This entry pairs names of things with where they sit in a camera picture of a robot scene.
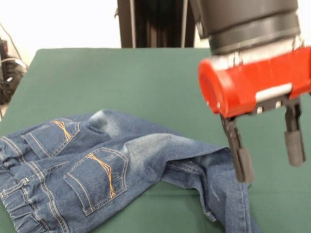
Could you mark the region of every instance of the white wall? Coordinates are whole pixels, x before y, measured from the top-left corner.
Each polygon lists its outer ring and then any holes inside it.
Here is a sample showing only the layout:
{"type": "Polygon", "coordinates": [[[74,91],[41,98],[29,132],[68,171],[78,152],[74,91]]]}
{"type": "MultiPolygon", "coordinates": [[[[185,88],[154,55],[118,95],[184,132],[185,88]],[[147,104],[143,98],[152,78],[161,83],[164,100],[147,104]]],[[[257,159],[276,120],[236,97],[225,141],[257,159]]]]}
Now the white wall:
{"type": "MultiPolygon", "coordinates": [[[[11,34],[22,59],[30,64],[40,48],[120,48],[117,0],[0,0],[0,22],[11,34]]],[[[301,28],[311,35],[310,0],[298,0],[301,28]]],[[[0,35],[6,39],[0,29],[0,35]]],[[[195,37],[195,47],[208,42],[195,37]]]]}

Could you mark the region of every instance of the black metal frame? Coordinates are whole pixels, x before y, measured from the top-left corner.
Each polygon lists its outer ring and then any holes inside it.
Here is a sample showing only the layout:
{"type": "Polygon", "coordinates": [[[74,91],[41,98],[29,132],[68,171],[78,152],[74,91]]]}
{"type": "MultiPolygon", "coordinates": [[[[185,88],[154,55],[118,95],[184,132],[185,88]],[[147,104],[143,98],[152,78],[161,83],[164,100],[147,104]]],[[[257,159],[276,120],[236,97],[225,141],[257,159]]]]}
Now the black metal frame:
{"type": "MultiPolygon", "coordinates": [[[[134,0],[136,48],[180,48],[182,41],[183,0],[151,0],[156,11],[146,6],[147,0],[134,0]]],[[[130,0],[118,0],[122,48],[133,48],[130,0]]],[[[195,22],[188,2],[185,47],[194,47],[195,22]]]]}

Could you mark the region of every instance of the denim fabric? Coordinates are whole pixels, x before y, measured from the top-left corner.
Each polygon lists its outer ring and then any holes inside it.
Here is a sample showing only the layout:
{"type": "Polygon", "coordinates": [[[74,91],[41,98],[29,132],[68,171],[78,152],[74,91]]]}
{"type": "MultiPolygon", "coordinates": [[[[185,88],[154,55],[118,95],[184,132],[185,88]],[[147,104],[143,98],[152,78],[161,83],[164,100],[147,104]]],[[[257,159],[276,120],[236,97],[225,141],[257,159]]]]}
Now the denim fabric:
{"type": "Polygon", "coordinates": [[[0,198],[18,232],[89,232],[160,180],[197,189],[226,232],[259,232],[226,147],[113,110],[0,138],[0,198]]]}

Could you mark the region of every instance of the black cylinder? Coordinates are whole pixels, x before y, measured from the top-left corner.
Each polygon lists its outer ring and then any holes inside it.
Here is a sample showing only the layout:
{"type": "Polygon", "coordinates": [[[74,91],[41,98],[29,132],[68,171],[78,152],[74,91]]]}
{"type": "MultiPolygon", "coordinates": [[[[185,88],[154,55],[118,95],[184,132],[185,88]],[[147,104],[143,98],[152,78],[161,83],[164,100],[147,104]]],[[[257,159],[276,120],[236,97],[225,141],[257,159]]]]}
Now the black cylinder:
{"type": "Polygon", "coordinates": [[[212,54],[253,48],[300,33],[297,0],[198,0],[212,54]]]}

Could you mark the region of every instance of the black cable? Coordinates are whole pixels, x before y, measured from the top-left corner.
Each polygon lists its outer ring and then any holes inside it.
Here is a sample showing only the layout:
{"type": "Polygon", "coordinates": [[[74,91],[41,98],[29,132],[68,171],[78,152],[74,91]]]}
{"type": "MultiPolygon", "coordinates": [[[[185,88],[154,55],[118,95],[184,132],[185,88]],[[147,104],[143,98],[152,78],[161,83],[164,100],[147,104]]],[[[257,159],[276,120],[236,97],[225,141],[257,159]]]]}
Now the black cable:
{"type": "Polygon", "coordinates": [[[16,48],[16,46],[15,46],[13,40],[12,40],[10,34],[5,30],[5,28],[3,27],[3,25],[2,25],[1,23],[0,23],[0,27],[1,27],[1,28],[3,29],[3,31],[7,34],[7,36],[10,38],[10,41],[11,41],[11,43],[12,43],[12,45],[13,45],[13,47],[14,47],[14,49],[15,49],[15,51],[16,51],[18,57],[19,57],[19,59],[21,60],[21,56],[20,56],[20,54],[19,54],[19,52],[18,52],[18,50],[17,50],[17,48],[16,48]]]}

